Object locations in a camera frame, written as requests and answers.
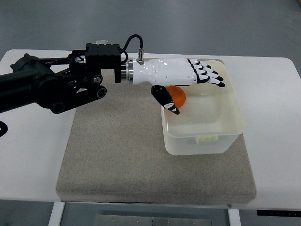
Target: silver metal ring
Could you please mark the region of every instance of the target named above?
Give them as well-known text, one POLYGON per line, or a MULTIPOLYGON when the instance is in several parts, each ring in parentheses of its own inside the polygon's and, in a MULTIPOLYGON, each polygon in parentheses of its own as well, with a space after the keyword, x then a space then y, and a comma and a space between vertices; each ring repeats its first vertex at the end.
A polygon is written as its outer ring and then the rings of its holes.
POLYGON ((128 61, 128 81, 130 82, 130 84, 132 84, 133 80, 134 80, 134 64, 133 64, 133 60, 129 60, 128 61))
POLYGON ((121 65, 120 74, 121 74, 122 81, 128 80, 128 62, 125 62, 124 64, 121 65))

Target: black cable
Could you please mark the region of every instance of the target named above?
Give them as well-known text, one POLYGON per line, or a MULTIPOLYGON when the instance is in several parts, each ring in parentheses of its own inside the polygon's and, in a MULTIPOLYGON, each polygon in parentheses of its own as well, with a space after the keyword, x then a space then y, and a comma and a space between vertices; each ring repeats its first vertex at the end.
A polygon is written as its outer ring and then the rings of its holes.
POLYGON ((123 60, 123 61, 121 61, 121 62, 120 62, 121 64, 126 63, 127 60, 128 60, 128 54, 127 54, 127 52, 126 52, 126 49, 127 49, 128 45, 129 45, 130 41, 131 41, 133 38, 138 38, 138 39, 140 40, 140 48, 143 48, 143 40, 142 40, 141 36, 140 36, 139 34, 133 34, 133 35, 131 35, 131 36, 127 39, 126 44, 124 45, 124 47, 123 47, 123 48, 119 48, 120 53, 121 53, 121 54, 124 53, 124 54, 126 55, 126 59, 123 60))
POLYGON ((140 36, 139 34, 133 34, 133 35, 131 35, 131 36, 127 39, 126 44, 124 45, 124 47, 123 47, 121 53, 123 53, 124 51, 126 51, 127 46, 129 45, 130 41, 131 41, 133 38, 139 38, 139 40, 140 40, 140 48, 143 48, 143 40, 142 40, 141 36, 140 36))
POLYGON ((120 62, 121 64, 124 64, 124 63, 126 63, 126 62, 127 62, 127 60, 128 60, 128 54, 127 54, 127 52, 126 52, 126 51, 124 51, 123 53, 126 55, 126 59, 125 59, 125 60, 123 60, 123 61, 121 61, 121 62, 120 62))

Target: robotic arm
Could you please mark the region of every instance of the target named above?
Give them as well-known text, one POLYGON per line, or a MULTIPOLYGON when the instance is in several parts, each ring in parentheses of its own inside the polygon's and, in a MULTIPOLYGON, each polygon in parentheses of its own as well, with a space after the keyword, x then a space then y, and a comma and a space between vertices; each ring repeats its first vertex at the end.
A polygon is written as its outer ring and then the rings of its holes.
MULTIPOLYGON (((118 44, 91 44, 86 50, 73 50, 66 58, 40 59, 25 54, 11 65, 13 72, 0 75, 0 113, 31 103, 62 113, 103 98, 107 89, 101 85, 101 69, 114 69, 115 83, 150 82, 152 95, 166 109, 179 114, 165 86, 187 86, 193 83, 225 85, 222 77, 198 60, 185 58, 144 61, 143 41, 139 35, 128 38, 124 48, 118 44), (126 48, 133 38, 140 40, 138 59, 128 59, 126 48), (126 59, 121 61, 121 54, 126 59), (58 73, 53 65, 69 65, 58 73)), ((7 130, 0 124, 0 132, 7 130)))

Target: metal plate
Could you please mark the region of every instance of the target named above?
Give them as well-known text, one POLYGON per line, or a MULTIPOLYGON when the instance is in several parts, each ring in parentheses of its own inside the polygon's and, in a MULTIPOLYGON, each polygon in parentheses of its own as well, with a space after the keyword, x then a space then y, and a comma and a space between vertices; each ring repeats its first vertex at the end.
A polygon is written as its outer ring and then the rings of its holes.
POLYGON ((208 219, 96 215, 94 226, 211 226, 208 219))

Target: silver connector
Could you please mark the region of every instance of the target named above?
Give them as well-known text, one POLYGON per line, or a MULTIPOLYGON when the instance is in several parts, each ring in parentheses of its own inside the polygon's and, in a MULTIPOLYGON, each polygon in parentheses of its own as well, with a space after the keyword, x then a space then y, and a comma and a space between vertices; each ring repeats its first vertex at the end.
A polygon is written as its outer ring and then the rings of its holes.
POLYGON ((130 59, 126 63, 121 65, 121 80, 122 81, 129 81, 133 83, 134 79, 134 65, 133 60, 130 59))
POLYGON ((138 58, 136 59, 136 61, 140 65, 144 64, 143 51, 144 51, 144 49, 142 49, 142 48, 139 49, 138 58))

